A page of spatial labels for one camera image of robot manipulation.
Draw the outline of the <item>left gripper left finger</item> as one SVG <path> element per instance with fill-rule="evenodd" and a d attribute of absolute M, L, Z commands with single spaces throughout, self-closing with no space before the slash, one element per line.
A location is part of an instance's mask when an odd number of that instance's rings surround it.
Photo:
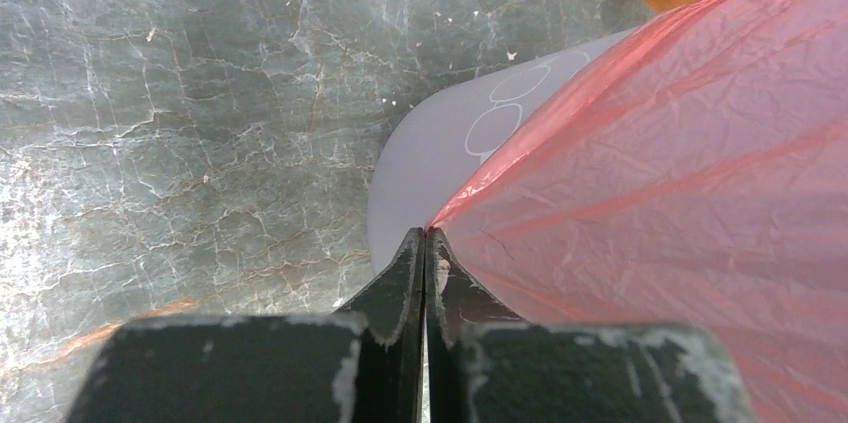
<path fill-rule="evenodd" d="M 71 422 L 417 422 L 425 234 L 329 314 L 174 314 L 107 340 Z"/>

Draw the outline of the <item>red translucent trash bag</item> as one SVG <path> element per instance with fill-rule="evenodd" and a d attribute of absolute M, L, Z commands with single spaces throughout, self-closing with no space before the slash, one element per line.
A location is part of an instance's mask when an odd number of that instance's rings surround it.
<path fill-rule="evenodd" d="M 657 15 L 433 225 L 526 319 L 703 327 L 761 421 L 845 421 L 847 0 Z"/>

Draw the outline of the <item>grey plastic trash bin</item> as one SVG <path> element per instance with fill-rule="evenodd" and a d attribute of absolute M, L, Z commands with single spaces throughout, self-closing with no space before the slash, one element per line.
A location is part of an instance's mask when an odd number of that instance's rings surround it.
<path fill-rule="evenodd" d="M 421 101 L 384 145 L 368 190 L 367 241 L 381 272 L 526 120 L 627 31 L 459 83 Z"/>

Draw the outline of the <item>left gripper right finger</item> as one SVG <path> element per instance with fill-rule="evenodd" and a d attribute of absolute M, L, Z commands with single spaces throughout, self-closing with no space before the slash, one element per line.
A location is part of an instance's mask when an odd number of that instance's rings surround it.
<path fill-rule="evenodd" d="M 676 323 L 526 320 L 425 240 L 435 422 L 753 422 L 737 367 L 709 332 Z"/>

